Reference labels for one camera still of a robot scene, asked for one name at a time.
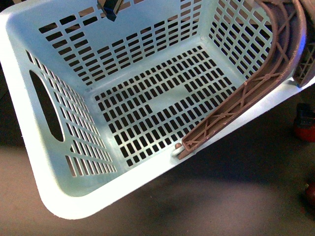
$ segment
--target basket bottom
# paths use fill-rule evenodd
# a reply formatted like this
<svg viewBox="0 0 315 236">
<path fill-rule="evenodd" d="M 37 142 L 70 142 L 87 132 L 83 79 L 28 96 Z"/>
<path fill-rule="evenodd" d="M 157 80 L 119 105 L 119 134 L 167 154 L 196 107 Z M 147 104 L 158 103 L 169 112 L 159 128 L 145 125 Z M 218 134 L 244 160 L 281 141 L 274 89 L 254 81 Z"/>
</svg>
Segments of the basket bottom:
<svg viewBox="0 0 315 236">
<path fill-rule="evenodd" d="M 194 44 L 94 93 L 90 107 L 97 107 L 92 111 L 95 123 L 110 155 L 124 169 L 180 142 L 242 84 L 245 79 L 222 67 L 220 53 L 214 52 Z"/>
</svg>

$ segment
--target laundry basket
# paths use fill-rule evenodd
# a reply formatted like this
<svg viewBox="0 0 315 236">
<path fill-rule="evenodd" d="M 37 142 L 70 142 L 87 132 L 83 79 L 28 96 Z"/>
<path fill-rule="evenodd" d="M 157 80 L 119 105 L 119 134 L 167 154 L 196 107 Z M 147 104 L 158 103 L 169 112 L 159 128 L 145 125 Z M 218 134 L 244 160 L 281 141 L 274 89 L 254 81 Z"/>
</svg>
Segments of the laundry basket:
<svg viewBox="0 0 315 236">
<path fill-rule="evenodd" d="M 125 0 L 114 22 L 95 0 L 28 0 L 0 25 L 38 190 L 67 219 L 181 163 L 174 145 L 259 71 L 274 36 L 265 10 L 245 0 Z M 295 45 L 292 65 L 303 37 Z M 281 86 L 199 149 L 301 90 Z"/>
</svg>

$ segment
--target basket handle hole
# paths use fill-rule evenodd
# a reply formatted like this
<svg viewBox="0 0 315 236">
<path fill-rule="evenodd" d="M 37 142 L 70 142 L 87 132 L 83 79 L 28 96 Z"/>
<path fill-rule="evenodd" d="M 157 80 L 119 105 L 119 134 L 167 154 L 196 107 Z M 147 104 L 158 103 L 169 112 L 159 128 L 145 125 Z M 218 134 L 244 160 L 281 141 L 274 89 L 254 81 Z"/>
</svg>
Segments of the basket handle hole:
<svg viewBox="0 0 315 236">
<path fill-rule="evenodd" d="M 54 107 L 52 100 L 49 97 L 48 91 L 41 78 L 31 70 L 30 76 L 36 90 L 40 106 L 46 118 L 49 130 L 58 141 L 63 142 L 64 135 L 61 129 L 61 124 L 57 116 L 56 108 Z"/>
</svg>

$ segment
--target brown plastic piece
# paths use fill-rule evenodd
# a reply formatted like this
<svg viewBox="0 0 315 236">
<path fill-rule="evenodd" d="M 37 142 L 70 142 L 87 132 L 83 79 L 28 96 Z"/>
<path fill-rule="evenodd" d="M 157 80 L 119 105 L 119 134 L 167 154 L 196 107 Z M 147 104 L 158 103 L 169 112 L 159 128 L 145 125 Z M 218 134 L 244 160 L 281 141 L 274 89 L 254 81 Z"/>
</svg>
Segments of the brown plastic piece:
<svg viewBox="0 0 315 236">
<path fill-rule="evenodd" d="M 293 78 L 299 87 L 303 87 L 315 76 L 315 1 L 300 0 L 300 2 L 305 9 L 307 42 Z"/>
<path fill-rule="evenodd" d="M 297 66 L 305 45 L 306 19 L 298 0 L 255 0 L 270 18 L 273 41 L 264 64 L 183 137 L 185 158 L 281 84 Z"/>
</svg>

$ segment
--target gray floor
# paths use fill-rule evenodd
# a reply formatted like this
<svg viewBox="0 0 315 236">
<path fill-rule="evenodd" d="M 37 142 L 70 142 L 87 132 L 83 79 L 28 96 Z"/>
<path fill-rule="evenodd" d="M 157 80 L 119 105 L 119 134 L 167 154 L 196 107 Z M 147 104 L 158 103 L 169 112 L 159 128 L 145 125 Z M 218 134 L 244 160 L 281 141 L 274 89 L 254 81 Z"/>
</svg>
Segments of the gray floor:
<svg viewBox="0 0 315 236">
<path fill-rule="evenodd" d="M 9 93 L 0 100 L 0 235 L 313 236 L 301 201 L 315 144 L 296 139 L 287 100 L 154 181 L 82 220 L 40 200 Z"/>
</svg>

